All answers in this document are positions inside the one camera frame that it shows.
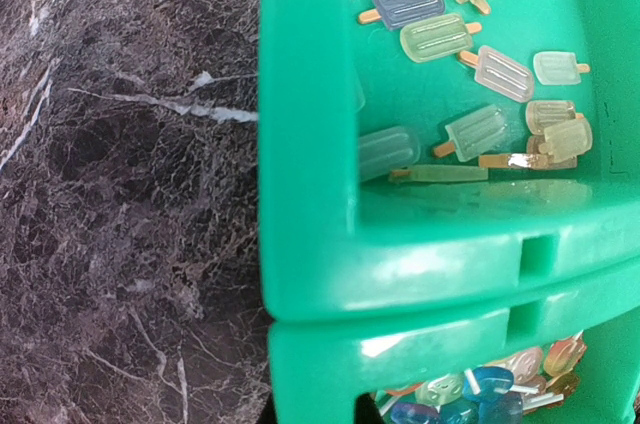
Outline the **green three-compartment bin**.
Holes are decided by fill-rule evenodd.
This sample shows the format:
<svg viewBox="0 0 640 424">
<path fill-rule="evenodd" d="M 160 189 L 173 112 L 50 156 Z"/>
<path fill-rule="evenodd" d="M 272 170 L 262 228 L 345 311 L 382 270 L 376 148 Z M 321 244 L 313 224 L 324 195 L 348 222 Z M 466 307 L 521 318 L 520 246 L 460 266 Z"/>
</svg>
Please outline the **green three-compartment bin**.
<svg viewBox="0 0 640 424">
<path fill-rule="evenodd" d="M 350 423 L 357 398 L 582 334 L 580 385 L 530 423 L 630 423 L 639 390 L 639 0 L 493 0 L 474 40 L 529 65 L 566 50 L 576 86 L 536 86 L 589 120 L 574 169 L 485 182 L 362 183 L 358 138 L 406 126 L 422 154 L 496 105 L 449 56 L 417 64 L 357 17 L 371 0 L 261 0 L 259 221 L 281 423 Z"/>
</svg>

